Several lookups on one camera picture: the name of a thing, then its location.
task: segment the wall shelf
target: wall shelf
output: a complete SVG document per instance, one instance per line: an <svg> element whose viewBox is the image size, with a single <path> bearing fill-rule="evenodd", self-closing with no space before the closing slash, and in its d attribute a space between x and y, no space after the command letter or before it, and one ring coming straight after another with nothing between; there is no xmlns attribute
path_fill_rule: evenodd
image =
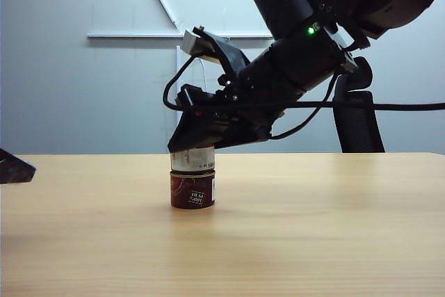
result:
<svg viewBox="0 0 445 297"><path fill-rule="evenodd" d="M222 38L229 38L233 40L272 40L273 37L264 33L216 33ZM90 39L132 39L144 38L154 40L182 40L184 34L180 33L89 33L87 35Z"/></svg>

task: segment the chair backrest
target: chair backrest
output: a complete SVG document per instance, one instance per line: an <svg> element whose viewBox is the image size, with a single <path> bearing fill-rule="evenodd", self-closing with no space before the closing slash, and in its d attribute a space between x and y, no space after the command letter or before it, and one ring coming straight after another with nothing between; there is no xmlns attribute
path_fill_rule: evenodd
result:
<svg viewBox="0 0 445 297"><path fill-rule="evenodd" d="M371 92L339 92L334 101L363 104L362 108L334 107L335 126L342 152L385 152L380 137Z"/></svg>

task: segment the green led light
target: green led light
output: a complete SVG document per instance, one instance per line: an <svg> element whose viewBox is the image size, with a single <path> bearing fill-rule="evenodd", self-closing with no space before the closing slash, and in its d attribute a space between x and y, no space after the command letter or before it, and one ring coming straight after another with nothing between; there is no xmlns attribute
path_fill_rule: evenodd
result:
<svg viewBox="0 0 445 297"><path fill-rule="evenodd" d="M315 28L312 27L312 26L310 26L310 27L307 29L307 35L313 35L313 34L315 34Z"/></svg>

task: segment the red can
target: red can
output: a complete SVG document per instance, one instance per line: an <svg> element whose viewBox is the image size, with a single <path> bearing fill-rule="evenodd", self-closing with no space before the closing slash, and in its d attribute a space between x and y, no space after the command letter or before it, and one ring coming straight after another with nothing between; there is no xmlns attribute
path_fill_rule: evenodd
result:
<svg viewBox="0 0 445 297"><path fill-rule="evenodd" d="M201 209L215 203L215 172L201 175L170 173L170 202L181 209Z"/></svg>
<svg viewBox="0 0 445 297"><path fill-rule="evenodd" d="M215 203L215 147L198 147L170 155L170 202L181 209L200 209Z"/></svg>

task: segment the black office chair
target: black office chair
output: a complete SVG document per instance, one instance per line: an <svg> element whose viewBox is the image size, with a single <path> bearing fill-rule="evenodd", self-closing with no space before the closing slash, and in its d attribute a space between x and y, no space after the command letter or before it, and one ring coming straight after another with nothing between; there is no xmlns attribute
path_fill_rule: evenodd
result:
<svg viewBox="0 0 445 297"><path fill-rule="evenodd" d="M341 151L385 152L375 118L372 93L367 90L352 91L369 87L372 82L372 71L364 58L357 57L355 62L359 66L359 71L340 76L335 86L335 102L362 105L362 107L353 108L334 107L335 126Z"/></svg>

